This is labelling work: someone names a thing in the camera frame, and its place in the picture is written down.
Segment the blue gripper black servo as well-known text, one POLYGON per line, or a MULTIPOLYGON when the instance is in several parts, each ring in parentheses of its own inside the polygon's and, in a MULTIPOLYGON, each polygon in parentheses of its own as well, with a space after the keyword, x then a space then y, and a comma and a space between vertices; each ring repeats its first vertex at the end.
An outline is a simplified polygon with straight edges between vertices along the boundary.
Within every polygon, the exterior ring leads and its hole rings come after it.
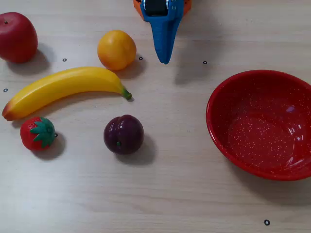
POLYGON ((151 25, 154 47, 159 61, 168 64, 178 26, 183 16, 182 0, 141 0, 144 21, 151 25))

